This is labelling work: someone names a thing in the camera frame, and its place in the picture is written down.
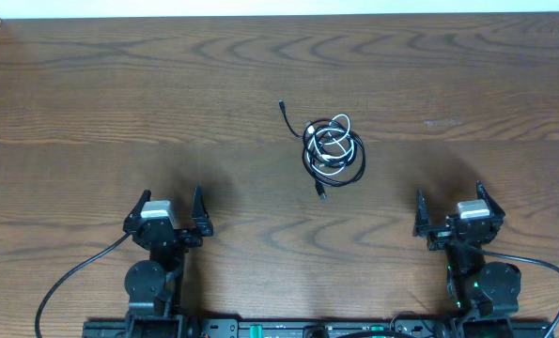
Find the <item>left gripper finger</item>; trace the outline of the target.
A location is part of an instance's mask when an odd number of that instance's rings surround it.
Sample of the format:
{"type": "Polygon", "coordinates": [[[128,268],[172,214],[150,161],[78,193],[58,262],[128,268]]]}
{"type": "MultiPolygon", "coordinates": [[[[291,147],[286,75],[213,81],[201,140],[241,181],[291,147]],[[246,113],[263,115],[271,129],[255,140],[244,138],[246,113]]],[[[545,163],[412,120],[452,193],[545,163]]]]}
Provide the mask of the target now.
{"type": "Polygon", "coordinates": [[[127,225],[133,225],[141,218],[141,211],[143,210],[145,203],[150,201],[150,198],[151,198],[151,191],[144,190],[141,196],[139,197],[137,203],[126,217],[127,225]]]}
{"type": "Polygon", "coordinates": [[[194,189],[192,220],[199,230],[210,230],[210,215],[205,208],[200,186],[196,186],[194,189]]]}

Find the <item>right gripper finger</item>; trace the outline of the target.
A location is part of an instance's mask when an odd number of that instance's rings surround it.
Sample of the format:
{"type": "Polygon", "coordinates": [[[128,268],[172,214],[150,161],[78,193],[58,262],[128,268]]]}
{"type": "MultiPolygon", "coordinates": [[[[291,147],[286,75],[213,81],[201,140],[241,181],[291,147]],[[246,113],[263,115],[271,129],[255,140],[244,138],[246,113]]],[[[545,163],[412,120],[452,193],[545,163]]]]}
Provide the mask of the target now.
{"type": "Polygon", "coordinates": [[[430,226],[430,218],[427,212],[426,199],[421,190],[416,192],[416,214],[414,220],[415,228],[426,228],[430,226]]]}
{"type": "Polygon", "coordinates": [[[481,181],[477,180],[475,182],[475,190],[476,190],[477,198],[483,200],[487,204],[490,213],[493,217],[499,217],[499,218],[505,217],[504,210],[488,194],[487,190],[485,189],[481,181]]]}

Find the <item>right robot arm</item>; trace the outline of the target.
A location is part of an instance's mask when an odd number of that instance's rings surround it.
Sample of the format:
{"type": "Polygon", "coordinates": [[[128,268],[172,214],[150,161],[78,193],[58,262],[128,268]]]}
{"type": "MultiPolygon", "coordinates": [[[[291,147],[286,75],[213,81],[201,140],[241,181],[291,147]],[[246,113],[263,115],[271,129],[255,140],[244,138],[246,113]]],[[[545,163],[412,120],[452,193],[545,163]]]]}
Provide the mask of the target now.
{"type": "Polygon", "coordinates": [[[413,234],[427,240],[430,251],[444,250],[447,290],[458,313],[435,326],[437,337],[511,337],[509,316],[519,310],[520,270],[485,259],[482,247],[491,243],[504,223],[504,210],[481,182],[476,198],[457,204],[457,212],[434,224],[421,192],[416,193],[413,234]]]}

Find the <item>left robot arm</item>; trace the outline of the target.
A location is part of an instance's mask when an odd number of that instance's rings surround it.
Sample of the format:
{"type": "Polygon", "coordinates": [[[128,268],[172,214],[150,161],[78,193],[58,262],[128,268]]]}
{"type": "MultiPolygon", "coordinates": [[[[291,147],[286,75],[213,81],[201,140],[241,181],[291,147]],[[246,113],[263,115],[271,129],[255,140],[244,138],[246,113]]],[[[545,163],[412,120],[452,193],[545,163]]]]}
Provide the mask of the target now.
{"type": "Polygon", "coordinates": [[[123,231],[149,252],[148,259],[135,263],[125,276],[124,287],[129,295],[126,337],[201,335],[201,324],[180,305],[185,255],[202,246],[203,238],[213,235],[199,187],[194,189],[191,219],[192,227],[180,227],[171,203],[153,201],[149,190],[142,193],[125,218],[123,231]]]}

